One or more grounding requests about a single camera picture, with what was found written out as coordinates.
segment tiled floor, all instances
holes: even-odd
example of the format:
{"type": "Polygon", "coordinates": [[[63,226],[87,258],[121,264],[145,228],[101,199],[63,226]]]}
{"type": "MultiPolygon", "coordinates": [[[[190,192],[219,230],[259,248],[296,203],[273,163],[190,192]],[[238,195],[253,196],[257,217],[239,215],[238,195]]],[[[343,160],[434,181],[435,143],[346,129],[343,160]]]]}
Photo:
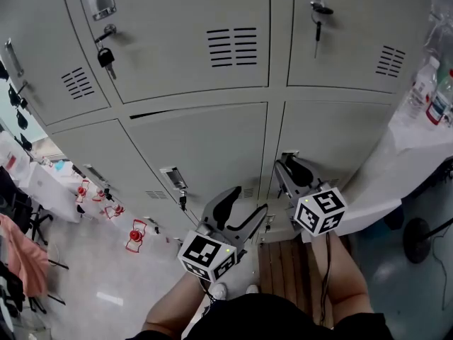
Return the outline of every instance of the tiled floor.
{"type": "MultiPolygon", "coordinates": [[[[453,217],[453,182],[439,183],[415,200],[404,200],[403,209],[403,228],[414,217],[435,228],[453,217]]],[[[442,311],[442,267],[434,260],[432,249],[424,262],[409,262],[402,236],[403,229],[390,231],[382,221],[355,236],[354,252],[367,279],[372,306],[385,314],[395,339],[443,339],[453,326],[453,303],[442,311]]],[[[448,303],[453,299],[453,228],[436,239],[435,253],[447,270],[448,303]]]]}
{"type": "MultiPolygon", "coordinates": [[[[61,296],[67,306],[50,299],[42,301],[48,311],[42,318],[54,340],[134,336],[149,309],[184,273],[177,259],[160,261],[150,252],[128,252],[124,248],[127,233],[106,221],[74,224],[54,220],[46,222],[44,228],[50,258],[59,254],[60,262],[70,267],[69,271],[52,267],[49,278],[50,291],[61,296]]],[[[231,298],[258,282],[257,268],[257,252],[250,250],[222,277],[231,298]]]]}

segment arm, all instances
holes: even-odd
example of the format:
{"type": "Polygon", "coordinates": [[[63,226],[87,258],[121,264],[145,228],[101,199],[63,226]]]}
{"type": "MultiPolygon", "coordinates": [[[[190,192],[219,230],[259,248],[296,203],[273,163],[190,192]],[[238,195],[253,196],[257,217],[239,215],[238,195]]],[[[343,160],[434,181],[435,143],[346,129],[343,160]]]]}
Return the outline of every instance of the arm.
{"type": "MultiPolygon", "coordinates": [[[[369,302],[367,283],[348,251],[335,232],[330,232],[331,274],[328,297],[332,304],[333,323],[360,312],[373,313],[369,302]]],[[[323,278],[327,272],[326,235],[313,238],[311,243],[323,278]]]]}
{"type": "Polygon", "coordinates": [[[154,330],[180,339],[197,312],[205,292],[197,276],[185,273],[149,311],[142,330],[154,330]]]}

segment pink cloth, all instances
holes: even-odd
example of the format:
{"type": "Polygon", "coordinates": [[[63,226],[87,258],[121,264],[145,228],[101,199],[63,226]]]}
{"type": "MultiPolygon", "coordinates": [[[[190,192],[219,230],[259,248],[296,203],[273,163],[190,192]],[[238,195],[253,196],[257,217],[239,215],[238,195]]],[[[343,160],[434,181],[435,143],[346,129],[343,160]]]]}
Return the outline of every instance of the pink cloth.
{"type": "Polygon", "coordinates": [[[0,214],[0,226],[8,246],[8,270],[23,283],[23,293],[28,297],[47,294],[47,253],[21,232],[15,222],[0,214]]]}

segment chair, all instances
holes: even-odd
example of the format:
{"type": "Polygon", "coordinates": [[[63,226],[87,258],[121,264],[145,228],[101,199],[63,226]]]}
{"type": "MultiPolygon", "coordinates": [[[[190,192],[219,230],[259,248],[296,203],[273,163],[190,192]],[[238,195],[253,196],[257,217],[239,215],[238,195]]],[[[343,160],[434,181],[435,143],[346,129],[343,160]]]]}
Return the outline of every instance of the chair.
{"type": "Polygon", "coordinates": [[[25,234],[29,229],[32,229],[31,239],[34,241],[35,235],[38,233],[42,242],[47,246],[48,243],[42,235],[40,225],[47,218],[53,220],[53,216],[46,214],[41,217],[41,210],[43,209],[41,205],[38,206],[36,212],[33,212],[30,197],[16,187],[8,172],[3,167],[0,167],[0,196],[12,208],[13,217],[11,219],[18,225],[22,233],[25,234]]]}

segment white sneaker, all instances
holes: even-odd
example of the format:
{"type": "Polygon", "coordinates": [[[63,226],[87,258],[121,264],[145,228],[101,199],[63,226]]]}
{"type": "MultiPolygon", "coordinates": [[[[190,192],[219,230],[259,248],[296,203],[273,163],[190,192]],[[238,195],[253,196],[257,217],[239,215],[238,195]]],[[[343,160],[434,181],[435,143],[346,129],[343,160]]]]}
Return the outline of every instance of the white sneaker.
{"type": "Polygon", "coordinates": [[[260,293],[260,289],[257,285],[249,285],[246,294],[248,295],[249,293],[260,293]]]}
{"type": "Polygon", "coordinates": [[[210,292],[212,297],[216,300],[226,300],[227,298],[228,291],[224,283],[216,284],[210,292]]]}

